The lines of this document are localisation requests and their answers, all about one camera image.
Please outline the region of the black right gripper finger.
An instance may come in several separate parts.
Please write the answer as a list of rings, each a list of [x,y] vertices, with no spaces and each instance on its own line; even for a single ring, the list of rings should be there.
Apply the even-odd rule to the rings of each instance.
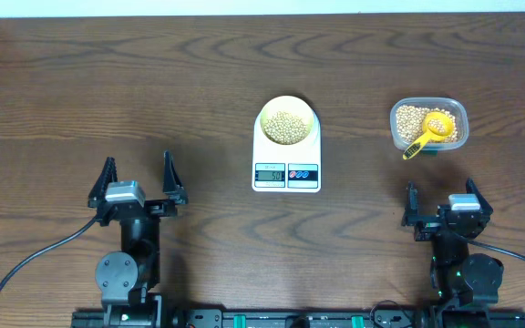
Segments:
[[[479,211],[483,215],[490,216],[494,212],[493,208],[489,205],[487,200],[480,193],[472,178],[468,178],[466,181],[466,192],[467,194],[474,195],[477,198],[477,201],[479,203]]]
[[[419,221],[418,214],[418,191],[412,181],[407,185],[407,204],[402,217],[402,226],[415,226]]]

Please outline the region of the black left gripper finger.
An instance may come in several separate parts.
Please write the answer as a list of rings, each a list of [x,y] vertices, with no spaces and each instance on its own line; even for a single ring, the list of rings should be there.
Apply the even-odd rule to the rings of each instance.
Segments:
[[[107,157],[97,181],[88,194],[87,206],[91,209],[96,209],[103,201],[106,200],[108,185],[117,181],[118,175],[115,159],[112,157]]]
[[[171,153],[166,150],[164,152],[164,173],[163,173],[163,187],[162,192],[168,196],[168,199],[175,204],[187,204],[188,193],[183,187],[180,177],[178,176]]]

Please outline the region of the yellow measuring scoop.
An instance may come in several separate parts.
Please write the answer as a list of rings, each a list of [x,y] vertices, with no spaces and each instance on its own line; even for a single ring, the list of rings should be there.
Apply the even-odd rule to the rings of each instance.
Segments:
[[[444,141],[455,130],[455,123],[442,112],[430,112],[422,122],[422,135],[413,141],[403,152],[403,159],[408,160],[416,156],[428,143]]]

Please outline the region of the yellow plastic bowl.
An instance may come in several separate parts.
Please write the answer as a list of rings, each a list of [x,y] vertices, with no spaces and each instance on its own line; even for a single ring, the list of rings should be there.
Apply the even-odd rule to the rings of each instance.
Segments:
[[[271,99],[270,101],[268,101],[263,106],[262,111],[260,113],[259,126],[262,129],[262,133],[265,136],[266,134],[263,132],[264,123],[266,122],[268,118],[273,116],[275,113],[281,112],[281,111],[289,112],[291,114],[294,114],[296,116],[303,118],[305,123],[307,124],[307,131],[308,131],[308,134],[305,138],[307,138],[311,134],[312,128],[314,126],[314,112],[312,108],[304,100],[302,100],[299,97],[279,96],[279,97],[275,97]]]

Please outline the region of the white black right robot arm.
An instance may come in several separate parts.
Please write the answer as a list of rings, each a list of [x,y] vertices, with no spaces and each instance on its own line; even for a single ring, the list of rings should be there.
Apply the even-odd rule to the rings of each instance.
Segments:
[[[407,185],[407,205],[401,224],[414,229],[415,241],[428,241],[433,254],[429,275],[438,300],[415,313],[416,327],[490,327],[489,306],[499,300],[503,263],[468,246],[487,227],[493,208],[473,179],[466,191],[452,194],[434,215],[419,212],[414,183]]]

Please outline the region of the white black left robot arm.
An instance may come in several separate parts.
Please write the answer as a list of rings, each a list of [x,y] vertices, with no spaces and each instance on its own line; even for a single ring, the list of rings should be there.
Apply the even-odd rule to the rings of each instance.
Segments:
[[[162,297],[150,290],[160,282],[160,222],[175,217],[188,195],[175,170],[173,157],[164,152],[162,200],[148,200],[135,180],[118,180],[116,162],[106,159],[87,205],[97,211],[94,221],[120,226],[120,250],[99,260],[95,281],[101,291],[100,311],[76,312],[73,327],[158,328],[163,325]]]

